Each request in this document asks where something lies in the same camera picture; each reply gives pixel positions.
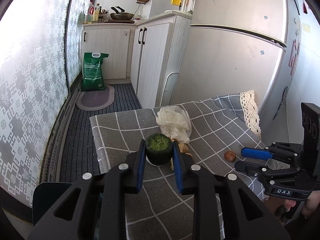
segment green cucumber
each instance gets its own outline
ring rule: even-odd
[[[146,139],[146,155],[148,160],[156,166],[168,163],[173,156],[173,143],[163,134],[155,133]]]

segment wok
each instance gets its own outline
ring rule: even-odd
[[[112,10],[114,10],[116,13],[110,13],[110,17],[113,20],[131,20],[134,17],[134,14],[132,13],[126,13],[120,6],[116,6],[121,10],[119,12],[115,7],[111,7]]]

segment oval rug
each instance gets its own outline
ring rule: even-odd
[[[80,92],[76,105],[85,111],[96,111],[110,106],[115,100],[115,89],[110,85],[105,86],[105,90]]]

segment white lace trim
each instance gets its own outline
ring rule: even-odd
[[[261,139],[261,129],[259,126],[258,107],[254,101],[254,91],[240,93],[240,104],[244,112],[244,121],[247,127]]]

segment human hand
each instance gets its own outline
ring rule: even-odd
[[[316,210],[319,203],[320,191],[313,191],[306,200],[305,205],[301,210],[301,214],[306,217],[310,216]],[[284,207],[289,211],[290,208],[294,207],[296,204],[297,202],[295,200],[285,200]]]

